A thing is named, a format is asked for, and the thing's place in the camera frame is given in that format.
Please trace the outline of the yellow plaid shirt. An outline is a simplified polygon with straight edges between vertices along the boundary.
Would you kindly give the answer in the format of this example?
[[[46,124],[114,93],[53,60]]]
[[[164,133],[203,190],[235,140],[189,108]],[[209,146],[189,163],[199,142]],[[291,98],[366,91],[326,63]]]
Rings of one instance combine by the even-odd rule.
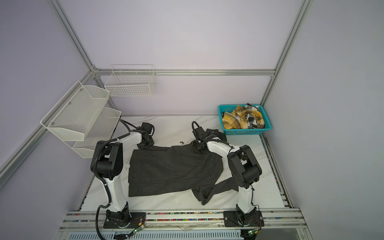
[[[226,130],[263,129],[266,126],[260,107],[250,104],[238,105],[232,112],[224,112],[222,122]]]

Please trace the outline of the teal plastic basket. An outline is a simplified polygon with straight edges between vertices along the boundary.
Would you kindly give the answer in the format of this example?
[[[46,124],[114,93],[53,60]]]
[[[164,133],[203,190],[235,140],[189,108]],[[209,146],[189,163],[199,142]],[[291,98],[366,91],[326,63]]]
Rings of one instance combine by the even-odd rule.
[[[265,120],[265,123],[266,123],[266,126],[263,129],[226,130],[223,127],[223,122],[222,122],[223,113],[224,112],[232,112],[237,106],[238,105],[220,105],[218,107],[220,124],[221,124],[221,127],[222,127],[225,135],[260,135],[260,134],[272,129],[271,122],[270,122],[264,108],[261,105],[253,105],[253,106],[258,106],[261,109],[261,113],[262,113],[264,120]]]

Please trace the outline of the dark grey pinstriped shirt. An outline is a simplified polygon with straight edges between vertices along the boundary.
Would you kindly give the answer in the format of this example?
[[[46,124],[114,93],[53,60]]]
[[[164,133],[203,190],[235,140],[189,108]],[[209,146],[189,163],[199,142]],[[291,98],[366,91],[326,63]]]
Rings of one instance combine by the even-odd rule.
[[[129,167],[129,197],[191,190],[206,205],[216,194],[239,190],[233,178],[218,181],[223,171],[220,155],[208,150],[197,152],[193,144],[134,150]]]

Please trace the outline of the white mesh two-tier shelf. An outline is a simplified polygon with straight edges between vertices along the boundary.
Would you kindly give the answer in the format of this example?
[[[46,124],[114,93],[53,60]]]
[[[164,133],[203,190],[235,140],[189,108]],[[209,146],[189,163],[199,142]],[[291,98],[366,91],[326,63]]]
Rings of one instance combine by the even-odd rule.
[[[40,121],[74,150],[91,159],[98,141],[111,139],[121,112],[107,106],[110,91],[76,82]]]

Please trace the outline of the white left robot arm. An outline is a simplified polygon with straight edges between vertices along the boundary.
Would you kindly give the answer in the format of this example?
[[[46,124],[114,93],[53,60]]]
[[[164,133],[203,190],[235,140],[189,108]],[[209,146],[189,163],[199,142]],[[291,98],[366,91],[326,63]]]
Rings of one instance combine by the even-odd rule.
[[[91,171],[101,181],[108,203],[98,209],[106,210],[104,229],[136,229],[144,225],[145,213],[131,214],[121,183],[124,151],[137,146],[140,150],[154,144],[152,136],[135,130],[107,141],[98,141],[92,158]]]

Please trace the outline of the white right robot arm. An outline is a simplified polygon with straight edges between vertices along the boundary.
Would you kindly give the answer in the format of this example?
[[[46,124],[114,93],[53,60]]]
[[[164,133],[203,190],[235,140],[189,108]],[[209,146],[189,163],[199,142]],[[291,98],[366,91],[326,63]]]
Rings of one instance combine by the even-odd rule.
[[[208,150],[218,154],[227,161],[232,179],[239,186],[239,200],[234,211],[225,211],[226,227],[255,227],[260,230],[264,226],[262,213],[253,203],[253,184],[259,181],[262,168],[252,149],[247,146],[234,146],[221,140],[214,131],[205,131],[202,127],[193,128],[197,150]]]

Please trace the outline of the aluminium frame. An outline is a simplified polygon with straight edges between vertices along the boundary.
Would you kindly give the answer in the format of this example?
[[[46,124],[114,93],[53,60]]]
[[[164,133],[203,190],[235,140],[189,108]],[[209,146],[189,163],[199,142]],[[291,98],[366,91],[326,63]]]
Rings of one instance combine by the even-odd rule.
[[[99,79],[100,76],[105,76],[111,73],[110,70],[96,69],[92,66],[92,61],[85,51],[78,35],[75,33],[73,25],[70,23],[69,17],[64,11],[60,1],[47,1],[58,18],[59,23],[62,25],[64,31],[70,38],[71,43],[74,45],[78,54],[84,60],[87,66],[87,73],[81,78],[81,81],[75,83],[70,90],[54,105],[49,111],[49,115],[53,115],[65,104],[65,99],[74,96],[74,91],[80,87],[80,84],[85,84],[91,79],[95,79],[98,85],[102,84]],[[312,1],[302,1],[297,16],[295,17],[294,24],[290,30],[289,36],[283,47],[282,53],[279,57],[277,66],[272,70],[263,69],[156,69],[156,76],[271,76],[270,83],[262,98],[262,105],[267,102],[271,90],[276,83],[278,75],[284,62],[292,48],[292,45],[297,37],[299,29],[308,14],[312,5]],[[42,137],[46,134],[47,129],[43,125],[39,125],[31,135],[17,148],[17,150],[9,157],[7,162],[1,167],[1,189],[12,179],[15,173],[19,170],[26,159],[31,155],[35,148],[40,143]]]

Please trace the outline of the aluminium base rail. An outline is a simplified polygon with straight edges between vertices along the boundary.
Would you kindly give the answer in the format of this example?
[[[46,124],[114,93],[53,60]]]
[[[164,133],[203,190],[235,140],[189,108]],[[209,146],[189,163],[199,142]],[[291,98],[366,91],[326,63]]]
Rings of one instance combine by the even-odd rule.
[[[57,240],[311,240],[299,209],[262,209],[240,225],[229,210],[132,211],[126,228],[105,229],[106,213],[68,212]]]

